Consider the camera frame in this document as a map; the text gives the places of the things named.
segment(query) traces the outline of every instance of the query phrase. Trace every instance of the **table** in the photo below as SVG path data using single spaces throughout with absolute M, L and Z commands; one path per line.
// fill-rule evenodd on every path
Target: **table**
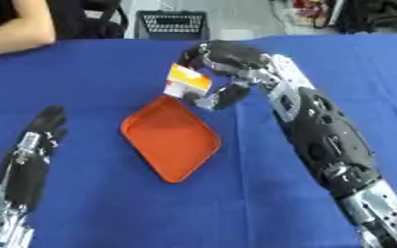
M 32 247 L 358 247 L 257 90 L 226 110 L 193 108 L 222 148 L 181 184 L 164 183 L 119 135 L 125 117 L 161 94 L 190 44 L 64 42 L 0 57 L 0 161 L 45 106 L 64 105 L 70 119 L 31 216 Z M 291 56 L 351 116 L 397 190 L 397 35 L 246 44 Z

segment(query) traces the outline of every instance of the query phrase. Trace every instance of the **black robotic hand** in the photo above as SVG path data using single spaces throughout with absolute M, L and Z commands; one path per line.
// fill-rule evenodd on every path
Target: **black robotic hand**
M 178 64 L 196 70 L 207 67 L 216 75 L 231 77 L 240 70 L 266 68 L 268 61 L 263 54 L 251 46 L 217 40 L 184 51 Z
M 227 108 L 244 99 L 251 84 L 271 78 L 269 63 L 268 54 L 238 43 L 212 41 L 193 46 L 182 53 L 179 65 L 194 70 L 206 68 L 215 75 L 231 78 L 231 82 L 208 97 L 189 92 L 183 98 L 203 109 Z
M 65 113 L 51 106 L 39 113 L 20 135 L 17 145 L 0 165 L 0 185 L 12 207 L 34 210 L 45 187 L 49 156 L 66 135 Z

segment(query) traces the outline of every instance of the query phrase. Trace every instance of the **floor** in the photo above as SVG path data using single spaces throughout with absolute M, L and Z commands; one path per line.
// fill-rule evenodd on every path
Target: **floor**
M 205 11 L 211 39 L 249 40 L 270 35 L 332 33 L 293 25 L 288 4 L 271 0 L 123 0 L 130 19 L 125 38 L 134 37 L 135 13 L 142 10 Z

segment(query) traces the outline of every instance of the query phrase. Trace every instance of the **wire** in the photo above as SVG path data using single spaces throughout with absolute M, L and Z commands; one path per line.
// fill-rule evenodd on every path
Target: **wire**
M 278 23 L 280 24 L 280 26 L 282 27 L 282 29 L 283 29 L 283 32 L 287 35 L 288 34 L 288 32 L 286 31 L 286 25 L 285 25 L 285 23 L 280 19 L 280 17 L 277 15 L 277 13 L 275 12 L 275 0 L 269 0 L 269 4 L 270 4 L 270 7 L 271 7 L 271 13 L 272 13 L 272 16 L 278 21 Z
M 173 8 L 172 6 L 170 6 L 169 4 L 166 4 L 165 2 L 163 2 L 163 1 L 161 1 L 161 0 L 158 0 L 158 3 L 159 3 L 160 5 L 162 5 L 163 7 L 168 8 L 169 11 L 173 11 L 173 10 L 174 10 L 174 8 Z

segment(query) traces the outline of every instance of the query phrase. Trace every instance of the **cable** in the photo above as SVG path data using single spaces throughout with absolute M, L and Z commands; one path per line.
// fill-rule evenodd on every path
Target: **cable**
M 286 31 L 286 25 L 285 23 L 280 19 L 280 17 L 277 15 L 277 13 L 275 12 L 275 4 L 274 4 L 275 0 L 269 0 L 269 4 L 271 7 L 271 13 L 272 16 L 278 21 L 278 23 L 280 24 L 280 26 L 283 29 L 283 32 L 285 33 L 285 35 L 288 35 L 288 32 Z

